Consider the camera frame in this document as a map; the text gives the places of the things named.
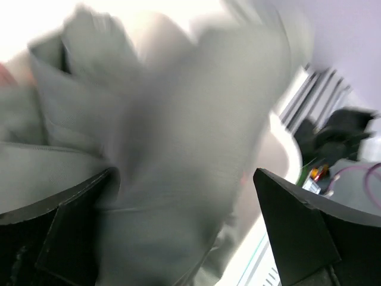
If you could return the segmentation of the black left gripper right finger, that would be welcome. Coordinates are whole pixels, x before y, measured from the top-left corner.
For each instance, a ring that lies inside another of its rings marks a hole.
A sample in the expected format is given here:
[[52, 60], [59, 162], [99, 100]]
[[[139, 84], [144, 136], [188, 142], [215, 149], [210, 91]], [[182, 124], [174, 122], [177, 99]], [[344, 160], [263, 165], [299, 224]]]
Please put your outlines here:
[[265, 169], [253, 180], [282, 285], [380, 285], [380, 216]]

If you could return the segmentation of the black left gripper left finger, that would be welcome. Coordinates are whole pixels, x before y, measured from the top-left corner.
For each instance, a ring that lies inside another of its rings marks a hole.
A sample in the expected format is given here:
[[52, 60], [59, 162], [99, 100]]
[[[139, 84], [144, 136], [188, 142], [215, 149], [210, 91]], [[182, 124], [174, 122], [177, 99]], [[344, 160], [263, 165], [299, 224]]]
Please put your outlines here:
[[101, 194], [113, 169], [37, 203], [1, 214], [1, 285], [95, 285]]

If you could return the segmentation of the grey pleated skirt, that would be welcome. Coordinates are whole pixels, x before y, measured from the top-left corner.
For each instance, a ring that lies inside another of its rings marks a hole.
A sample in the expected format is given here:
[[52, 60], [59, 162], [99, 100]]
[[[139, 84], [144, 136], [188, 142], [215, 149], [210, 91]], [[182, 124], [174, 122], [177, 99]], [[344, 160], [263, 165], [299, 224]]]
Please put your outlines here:
[[135, 48], [78, 8], [1, 66], [1, 214], [107, 169], [95, 285], [217, 285], [269, 114], [313, 50], [299, 11], [203, 31], [159, 15]]

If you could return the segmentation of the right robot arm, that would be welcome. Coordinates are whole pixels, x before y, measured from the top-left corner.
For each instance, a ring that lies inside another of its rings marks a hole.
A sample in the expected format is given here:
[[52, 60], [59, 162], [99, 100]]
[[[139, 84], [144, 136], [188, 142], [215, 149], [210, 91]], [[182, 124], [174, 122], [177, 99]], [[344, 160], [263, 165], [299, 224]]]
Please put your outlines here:
[[340, 159], [357, 161], [361, 142], [374, 136], [367, 127], [379, 117], [372, 110], [341, 108], [332, 113], [322, 128], [311, 119], [304, 119], [294, 133], [302, 165], [333, 166]]

